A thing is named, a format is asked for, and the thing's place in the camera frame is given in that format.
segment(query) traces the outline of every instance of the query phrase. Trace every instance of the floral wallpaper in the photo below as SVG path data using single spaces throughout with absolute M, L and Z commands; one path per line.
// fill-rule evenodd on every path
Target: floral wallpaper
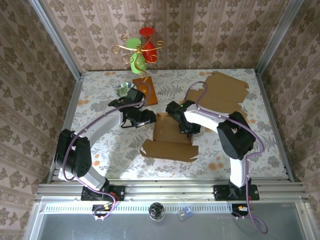
M 27 0 L 0 0 L 0 239 L 22 239 L 75 80 Z
M 81 72 L 129 66 L 111 48 L 154 27 L 148 69 L 254 68 L 289 0 L 42 0 Z
M 320 226 L 320 1 L 305 0 L 262 79 Z

